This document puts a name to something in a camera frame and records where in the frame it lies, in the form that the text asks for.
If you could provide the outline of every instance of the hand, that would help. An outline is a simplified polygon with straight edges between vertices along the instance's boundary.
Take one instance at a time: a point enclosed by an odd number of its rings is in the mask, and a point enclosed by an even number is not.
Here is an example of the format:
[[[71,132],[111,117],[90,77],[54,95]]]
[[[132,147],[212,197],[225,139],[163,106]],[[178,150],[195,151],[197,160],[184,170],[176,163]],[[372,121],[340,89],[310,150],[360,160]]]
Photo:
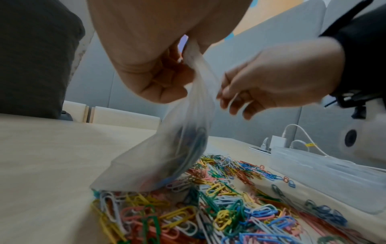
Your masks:
[[[345,54],[329,37],[263,50],[250,61],[228,71],[217,96],[220,106],[243,117],[275,107],[297,107],[320,101],[341,80]]]
[[[122,82],[155,103],[187,95],[194,72],[179,63],[186,34],[202,53],[225,38],[252,0],[88,0],[94,27]]]

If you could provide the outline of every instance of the table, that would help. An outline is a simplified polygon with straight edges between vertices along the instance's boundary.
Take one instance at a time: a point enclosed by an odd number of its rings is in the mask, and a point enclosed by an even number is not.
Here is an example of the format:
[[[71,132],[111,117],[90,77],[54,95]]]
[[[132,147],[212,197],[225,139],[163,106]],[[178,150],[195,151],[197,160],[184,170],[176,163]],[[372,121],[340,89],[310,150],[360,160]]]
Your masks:
[[[0,243],[106,244],[89,189],[112,159],[155,133],[153,130],[0,115]],[[248,149],[250,144],[210,137],[209,144],[237,160],[267,165],[269,155]],[[268,194],[269,181],[259,181]],[[320,193],[296,183],[288,196],[302,201]],[[350,219],[372,226],[368,234],[386,235],[385,214],[368,215],[342,206],[331,207]]]

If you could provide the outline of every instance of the clear plastic container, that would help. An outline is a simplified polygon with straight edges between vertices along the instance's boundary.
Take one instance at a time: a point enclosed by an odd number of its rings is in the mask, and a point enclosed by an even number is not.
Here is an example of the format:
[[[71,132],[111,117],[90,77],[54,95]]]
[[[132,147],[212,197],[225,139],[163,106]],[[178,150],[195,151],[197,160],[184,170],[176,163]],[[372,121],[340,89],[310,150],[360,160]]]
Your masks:
[[[386,173],[305,151],[272,149],[270,168],[370,214],[386,208]]]

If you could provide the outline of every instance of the dark gray pillow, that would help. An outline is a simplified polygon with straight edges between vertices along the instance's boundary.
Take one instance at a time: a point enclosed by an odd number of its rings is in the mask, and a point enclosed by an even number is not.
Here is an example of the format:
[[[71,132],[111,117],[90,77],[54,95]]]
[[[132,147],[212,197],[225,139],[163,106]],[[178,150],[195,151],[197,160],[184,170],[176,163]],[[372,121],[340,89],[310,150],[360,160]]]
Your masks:
[[[58,0],[2,0],[0,32],[0,113],[59,118],[82,21]]]

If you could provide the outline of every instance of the plastic bag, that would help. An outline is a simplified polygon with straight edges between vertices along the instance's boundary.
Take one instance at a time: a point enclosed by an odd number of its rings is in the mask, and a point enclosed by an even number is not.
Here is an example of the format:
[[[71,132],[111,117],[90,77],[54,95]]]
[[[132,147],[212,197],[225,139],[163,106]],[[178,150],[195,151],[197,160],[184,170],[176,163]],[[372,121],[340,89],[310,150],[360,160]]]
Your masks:
[[[178,178],[204,153],[220,82],[193,39],[184,62],[195,70],[188,96],[166,115],[155,135],[114,159],[92,189],[152,191]]]

